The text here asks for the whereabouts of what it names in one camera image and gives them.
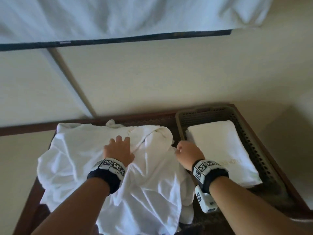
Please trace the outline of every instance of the wrist-mounted device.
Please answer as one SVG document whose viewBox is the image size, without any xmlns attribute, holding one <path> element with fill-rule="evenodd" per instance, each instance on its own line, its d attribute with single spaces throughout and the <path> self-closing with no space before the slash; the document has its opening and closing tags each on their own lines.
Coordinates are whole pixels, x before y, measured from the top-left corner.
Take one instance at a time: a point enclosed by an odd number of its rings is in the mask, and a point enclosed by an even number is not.
<svg viewBox="0 0 313 235">
<path fill-rule="evenodd" d="M 197 160 L 192 167 L 198 186 L 195 193 L 201 209 L 205 213 L 216 211 L 218 206 L 209 192 L 210 184 L 220 176 L 229 177 L 228 171 L 217 162 L 211 160 Z"/>
<path fill-rule="evenodd" d="M 110 187 L 110 194 L 113 194 L 119 189 L 125 173 L 126 168 L 122 162 L 115 158 L 106 158 L 93 166 L 87 179 L 92 177 L 103 179 Z"/>
</svg>

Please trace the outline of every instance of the dark wooden surface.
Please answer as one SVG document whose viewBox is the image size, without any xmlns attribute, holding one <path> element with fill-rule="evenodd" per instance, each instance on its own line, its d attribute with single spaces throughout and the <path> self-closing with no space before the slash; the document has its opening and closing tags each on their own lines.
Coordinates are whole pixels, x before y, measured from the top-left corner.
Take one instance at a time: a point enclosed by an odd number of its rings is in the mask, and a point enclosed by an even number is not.
<svg viewBox="0 0 313 235">
<path fill-rule="evenodd" d="M 279 176 L 284 181 L 288 192 L 291 198 L 296 202 L 297 207 L 292 209 L 282 210 L 283 213 L 288 215 L 291 218 L 296 219 L 308 219 L 313 218 L 312 211 L 307 207 L 306 203 L 303 201 L 299 193 L 296 191 L 294 186 L 288 180 L 286 175 L 277 165 L 271 154 L 266 150 L 265 146 L 253 132 L 251 127 L 242 117 L 238 109 L 234 105 L 229 105 L 236 109 L 242 120 L 246 123 L 247 127 L 255 137 L 256 141 L 259 143 L 261 149 L 264 151 L 265 155 L 268 157 L 269 161 L 272 163 L 274 169 L 277 171 Z M 131 116 L 117 116 L 117 117 L 104 117 L 99 119 L 86 119 L 86 120 L 72 120 L 67 122 L 75 123 L 92 123 L 98 126 L 104 126 L 109 119 L 114 119 L 116 123 L 122 123 L 125 126 L 140 126 L 140 125 L 162 125 L 168 127 L 175 140 L 176 145 L 180 140 L 178 128 L 175 121 L 176 111 L 170 111 L 166 113 L 153 113 L 153 114 L 142 114 L 142 115 L 131 115 Z M 16 133 L 29 133 L 39 132 L 44 130 L 53 130 L 56 129 L 58 122 L 46 123 L 46 124 L 37 124 L 29 125 L 23 127 L 8 127 L 6 129 L 0 130 L 0 134 L 16 134 Z M 20 219 L 17 223 L 13 235 L 29 235 L 48 215 L 49 210 L 46 205 L 40 205 L 40 200 L 44 194 L 44 189 L 39 183 L 38 179 L 35 180 L 34 185 L 31 189 L 25 207 L 21 213 Z M 220 221 L 217 223 L 212 223 L 209 221 L 194 224 L 194 226 L 186 226 L 180 234 L 203 234 L 204 231 L 210 231 L 210 234 L 233 234 L 228 223 L 225 221 Z M 97 228 L 95 227 L 93 234 L 98 234 Z"/>
</svg>

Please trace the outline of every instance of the wooden frame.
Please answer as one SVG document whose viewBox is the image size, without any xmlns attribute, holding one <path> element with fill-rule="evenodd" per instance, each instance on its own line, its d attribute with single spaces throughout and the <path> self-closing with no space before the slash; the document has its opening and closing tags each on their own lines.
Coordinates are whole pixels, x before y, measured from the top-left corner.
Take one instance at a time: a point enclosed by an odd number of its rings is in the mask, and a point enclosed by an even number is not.
<svg viewBox="0 0 313 235">
<path fill-rule="evenodd" d="M 265 146 L 262 144 L 260 139 L 256 136 L 256 134 L 253 132 L 252 128 L 249 126 L 249 124 L 246 122 L 244 117 L 240 114 L 239 110 L 236 108 L 235 105 L 229 104 L 229 106 L 233 107 L 238 115 L 241 117 L 241 119 L 245 122 L 248 129 L 251 131 L 252 135 L 258 142 L 260 148 L 263 150 L 269 161 L 272 163 L 272 166 L 277 171 L 279 176 L 282 178 L 283 182 L 286 185 L 286 188 L 288 190 L 288 193 L 290 194 L 291 198 L 295 201 L 295 203 L 298 205 L 298 209 L 292 210 L 292 211 L 284 211 L 285 214 L 287 214 L 291 218 L 295 219 L 313 219 L 313 212 L 309 209 L 307 204 L 304 202 L 304 200 L 301 198 L 297 190 L 294 188 L 294 186 L 291 184 L 291 182 L 288 180 L 287 176 L 284 174 L 284 172 L 280 169 L 278 164 L 275 162 L 274 158 L 271 156 L 271 154 L 267 151 Z M 106 122 L 109 119 L 115 119 L 118 122 L 127 122 L 127 121 L 137 121 L 137 120 L 143 120 L 148 118 L 160 118 L 160 117 L 175 117 L 176 111 L 169 111 L 164 113 L 151 113 L 151 114 L 141 114 L 141 115 L 130 115 L 130 116 L 116 116 L 116 117 L 103 117 L 98 119 L 85 119 L 85 120 L 71 120 L 71 121 L 65 121 L 67 123 L 69 122 L 75 122 L 75 123 L 99 123 L 99 122 Z M 52 123 L 43 123 L 43 124 L 35 124 L 35 125 L 27 125 L 27 126 L 14 126 L 14 127 L 7 127 L 0 129 L 0 135 L 12 135 L 12 134 L 21 134 L 21 133 L 31 133 L 31 132 L 39 132 L 39 131 L 46 131 L 46 130 L 53 130 L 56 129 L 58 122 L 52 122 Z M 26 201 L 26 204 L 24 206 L 24 209 L 21 213 L 21 216 L 19 218 L 19 221 L 16 225 L 16 228 L 14 230 L 13 235 L 29 235 L 32 233 L 32 231 L 40 224 L 41 221 L 34 221 L 34 216 L 36 214 L 36 210 L 39 206 L 40 200 L 44 194 L 45 190 L 42 188 L 40 182 L 36 178 L 33 187 L 30 191 L 30 194 L 28 196 L 28 199 Z"/>
</svg>

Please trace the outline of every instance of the white towel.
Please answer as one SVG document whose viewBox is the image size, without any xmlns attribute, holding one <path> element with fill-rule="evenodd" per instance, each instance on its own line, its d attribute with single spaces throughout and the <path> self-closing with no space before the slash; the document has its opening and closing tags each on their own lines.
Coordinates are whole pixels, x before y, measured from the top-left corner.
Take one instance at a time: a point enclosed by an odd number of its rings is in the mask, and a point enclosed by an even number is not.
<svg viewBox="0 0 313 235">
<path fill-rule="evenodd" d="M 186 137 L 201 149 L 206 159 L 224 166 L 232 181 L 246 188 L 262 183 L 230 120 L 190 126 Z"/>
<path fill-rule="evenodd" d="M 58 125 L 50 149 L 38 159 L 38 179 L 46 190 L 41 203 L 53 211 L 86 180 L 110 138 L 129 136 L 135 160 L 121 188 L 106 198 L 97 220 L 99 232 L 174 234 L 180 215 L 182 222 L 191 223 L 194 184 L 175 158 L 170 130 L 107 125 Z"/>
</svg>

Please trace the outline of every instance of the white fabric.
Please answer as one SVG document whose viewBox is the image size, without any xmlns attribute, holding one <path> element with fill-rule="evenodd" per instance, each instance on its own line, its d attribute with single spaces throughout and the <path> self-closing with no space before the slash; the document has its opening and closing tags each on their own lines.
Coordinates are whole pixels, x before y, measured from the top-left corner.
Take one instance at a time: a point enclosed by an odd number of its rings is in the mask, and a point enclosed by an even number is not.
<svg viewBox="0 0 313 235">
<path fill-rule="evenodd" d="M 272 0 L 0 0 L 0 43 L 259 26 Z"/>
<path fill-rule="evenodd" d="M 262 183 L 230 120 L 190 126 L 186 136 L 206 159 L 224 166 L 232 181 L 246 188 Z"/>
<path fill-rule="evenodd" d="M 174 234 L 180 216 L 191 223 L 194 184 L 175 158 L 170 130 L 121 127 L 112 121 L 108 126 L 58 125 L 50 149 L 38 159 L 38 179 L 46 190 L 41 203 L 53 211 L 86 180 L 110 138 L 129 136 L 135 160 L 120 189 L 106 198 L 97 220 L 99 232 Z"/>
</svg>

